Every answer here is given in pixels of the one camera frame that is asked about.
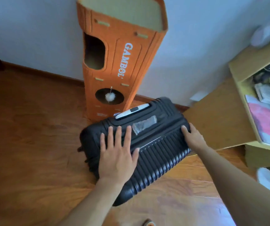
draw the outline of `white handle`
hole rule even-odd
[[[149,105],[150,105],[150,104],[143,104],[143,105],[139,105],[139,106],[136,106],[136,107],[134,107],[134,108],[131,108],[131,109],[127,110],[127,111],[124,111],[123,113],[118,114],[118,115],[115,117],[115,119],[117,120],[117,119],[123,118],[123,117],[125,117],[125,116],[127,116],[127,115],[129,115],[129,114],[132,114],[132,113],[135,113],[135,112],[137,112],[137,111],[143,110],[143,109],[149,107]]]

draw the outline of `black suitcase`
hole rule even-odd
[[[131,153],[135,148],[140,147],[138,163],[132,177],[123,186],[113,206],[121,205],[131,199],[185,158],[190,149],[184,140],[181,126],[185,125],[189,130],[189,123],[170,99],[161,97],[118,114],[116,117],[89,125],[80,134],[81,147],[78,151],[85,152],[89,170],[98,179],[101,133],[105,133],[107,137],[109,126],[113,126],[114,133],[116,127],[121,126],[123,144],[128,125],[145,121],[154,115],[157,122],[152,126],[137,135],[132,129]]]

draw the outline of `cardboard cat tower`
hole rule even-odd
[[[163,0],[77,0],[87,117],[129,109],[167,32]]]

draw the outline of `wooden floor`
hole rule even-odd
[[[83,87],[0,72],[0,225],[55,225],[92,190],[94,176],[77,152],[90,124],[83,108]],[[242,148],[220,154],[254,176]],[[158,226],[234,225],[197,156],[112,208],[104,225],[140,226],[146,218]]]

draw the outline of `arched opening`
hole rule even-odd
[[[85,64],[92,69],[100,70],[105,65],[106,47],[97,37],[84,33]]]
[[[111,102],[108,102],[106,100],[106,94],[107,93],[114,93],[115,94],[115,99]],[[103,104],[109,104],[109,105],[117,105],[120,104],[124,101],[124,96],[122,93],[120,93],[118,90],[115,89],[110,89],[110,88],[103,88],[103,89],[99,89],[98,91],[96,91],[95,93],[95,97]]]

